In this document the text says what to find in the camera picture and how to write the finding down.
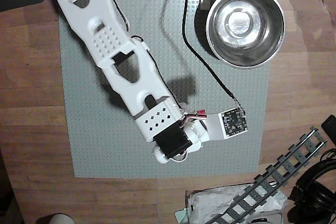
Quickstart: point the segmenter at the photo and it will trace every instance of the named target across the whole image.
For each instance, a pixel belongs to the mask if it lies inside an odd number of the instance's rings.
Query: white cylinder
[[[168,163],[169,159],[166,158],[166,156],[164,155],[164,153],[160,150],[160,148],[158,146],[154,147],[153,153],[154,153],[154,156],[155,156],[156,160],[159,163],[161,163],[161,164]]]
[[[49,224],[75,224],[75,222],[67,215],[56,214],[52,217]]]

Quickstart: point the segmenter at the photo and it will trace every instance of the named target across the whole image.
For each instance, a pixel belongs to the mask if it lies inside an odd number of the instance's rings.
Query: black cable
[[[131,38],[138,38],[140,39],[140,42],[143,42],[143,38],[140,37],[139,35],[132,35]]]
[[[324,152],[320,157],[320,161],[322,161],[324,157],[326,157],[326,159],[336,157],[336,148]]]
[[[140,39],[140,42],[143,42],[143,38],[142,38],[141,36],[139,36],[139,35],[132,35],[131,38],[138,38],[138,39]],[[179,102],[177,101],[177,99],[176,99],[174,93],[173,93],[173,92],[171,91],[171,89],[168,87],[168,85],[167,85],[167,83],[165,82],[163,76],[161,75],[160,70],[159,70],[159,67],[158,67],[158,64],[156,63],[154,57],[151,55],[151,53],[150,53],[148,50],[147,50],[147,52],[148,52],[149,56],[151,57],[152,61],[154,62],[154,65],[155,65],[155,67],[156,67],[157,73],[159,74],[159,76],[160,76],[160,78],[161,78],[163,84],[166,86],[166,88],[168,89],[168,91],[172,94],[173,99],[175,100],[177,106],[181,109],[182,107],[180,106]]]
[[[115,6],[116,6],[118,12],[120,13],[122,19],[124,20],[124,23],[125,23],[125,25],[126,25],[126,31],[128,31],[128,30],[130,29],[129,24],[128,24],[128,20],[126,19],[126,17],[125,17],[125,15],[124,15],[124,13],[122,12],[122,10],[119,8],[119,5],[118,5],[117,1],[116,1],[116,0],[113,0],[113,2],[114,2],[114,4],[115,4]]]
[[[209,66],[209,64],[202,58],[201,55],[199,55],[196,50],[190,45],[190,43],[187,40],[186,34],[185,34],[185,23],[186,23],[186,17],[187,17],[187,9],[188,9],[188,0],[184,0],[184,10],[183,10],[183,18],[182,18],[182,37],[184,40],[184,43],[189,48],[189,50],[200,60],[200,62],[207,68],[207,70],[211,73],[211,75],[215,78],[217,83],[224,89],[224,91],[235,101],[236,105],[244,111],[242,105],[239,103],[237,98],[233,95],[233,93],[224,85],[224,83],[220,80],[218,75],[214,72],[214,70]]]

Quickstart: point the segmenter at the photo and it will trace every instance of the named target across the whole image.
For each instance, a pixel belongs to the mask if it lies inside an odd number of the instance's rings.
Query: headphones
[[[288,213],[294,215],[295,224],[328,224],[336,211],[336,193],[316,179],[336,169],[336,159],[327,158],[310,167],[296,182],[288,199],[295,201],[295,207]]]

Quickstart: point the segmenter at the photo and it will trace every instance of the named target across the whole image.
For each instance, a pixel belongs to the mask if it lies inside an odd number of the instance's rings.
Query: black circuit board
[[[232,109],[222,113],[225,133],[228,137],[247,131],[247,123],[240,109]]]

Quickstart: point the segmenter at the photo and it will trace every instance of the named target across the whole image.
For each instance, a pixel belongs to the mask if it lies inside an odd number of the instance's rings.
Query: robotic arm
[[[119,8],[112,0],[89,0],[86,7],[76,0],[57,0],[71,29],[84,41],[96,65],[133,116],[147,142],[156,142],[154,155],[165,164],[185,160],[202,143],[220,140],[247,131],[245,116],[239,109],[219,114],[188,114],[164,83],[149,47],[138,36],[131,37],[119,19]],[[136,55],[139,79],[132,83],[116,69],[129,55]],[[148,108],[151,95],[156,105]]]

